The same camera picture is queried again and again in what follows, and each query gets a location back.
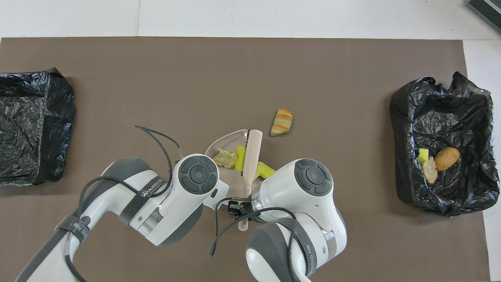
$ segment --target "gray strap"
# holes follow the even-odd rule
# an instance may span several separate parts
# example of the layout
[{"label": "gray strap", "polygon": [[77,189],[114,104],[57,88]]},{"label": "gray strap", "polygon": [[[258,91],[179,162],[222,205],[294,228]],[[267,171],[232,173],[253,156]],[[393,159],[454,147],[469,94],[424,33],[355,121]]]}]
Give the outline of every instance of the gray strap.
[{"label": "gray strap", "polygon": [[139,210],[146,204],[146,202],[151,198],[155,192],[162,187],[164,184],[167,184],[163,178],[157,175],[150,182],[148,182],[143,189],[141,189],[137,194],[130,200],[127,206],[124,208],[122,213],[120,213],[120,220],[129,225],[129,222],[132,220],[134,216],[139,212]]},{"label": "gray strap", "polygon": [[285,226],[294,233],[294,236],[297,238],[301,251],[303,251],[303,255],[306,259],[306,276],[309,277],[315,273],[315,270],[317,270],[317,253],[313,247],[313,242],[301,224],[297,220],[289,217],[280,218],[275,222]]},{"label": "gray strap", "polygon": [[61,222],[58,223],[55,229],[60,228],[66,231],[73,233],[78,240],[80,240],[80,244],[84,242],[84,240],[89,236],[91,230],[83,222],[80,218],[72,215],[68,215]]}]

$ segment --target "brown table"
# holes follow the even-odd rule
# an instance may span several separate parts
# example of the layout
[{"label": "brown table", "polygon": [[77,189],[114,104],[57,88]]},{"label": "brown table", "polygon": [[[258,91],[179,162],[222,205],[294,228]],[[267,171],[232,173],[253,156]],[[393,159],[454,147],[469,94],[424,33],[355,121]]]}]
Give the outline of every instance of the brown table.
[{"label": "brown table", "polygon": [[[167,176],[161,151],[140,124],[203,153],[242,128],[263,131],[261,160],[273,168],[320,161],[335,178],[348,245],[313,281],[489,280],[482,214],[442,218],[401,203],[395,192],[391,94],[432,76],[466,74],[461,41],[255,38],[2,39],[0,72],[56,66],[75,90],[77,115],[63,178],[0,189],[0,276],[16,278],[77,205],[80,190],[119,157],[144,158]],[[290,133],[270,137],[278,108]],[[173,155],[175,147],[167,144]],[[221,224],[232,219],[222,214]],[[77,251],[88,281],[253,281],[235,228],[214,258],[205,208],[179,243],[155,247],[113,214]]]}]

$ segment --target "black garbage bag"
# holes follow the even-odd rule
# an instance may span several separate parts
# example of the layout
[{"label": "black garbage bag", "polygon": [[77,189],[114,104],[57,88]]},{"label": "black garbage bag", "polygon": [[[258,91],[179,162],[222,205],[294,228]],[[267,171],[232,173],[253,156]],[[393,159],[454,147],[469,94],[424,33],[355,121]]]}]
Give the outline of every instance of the black garbage bag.
[{"label": "black garbage bag", "polygon": [[56,68],[0,73],[0,185],[61,178],[73,98],[71,85]]},{"label": "black garbage bag", "polygon": [[[423,77],[393,94],[390,115],[395,138],[396,188],[400,200],[442,216],[487,209],[499,195],[492,153],[492,99],[455,72],[448,90]],[[416,157],[446,148],[459,150],[459,160],[427,183]]]}]

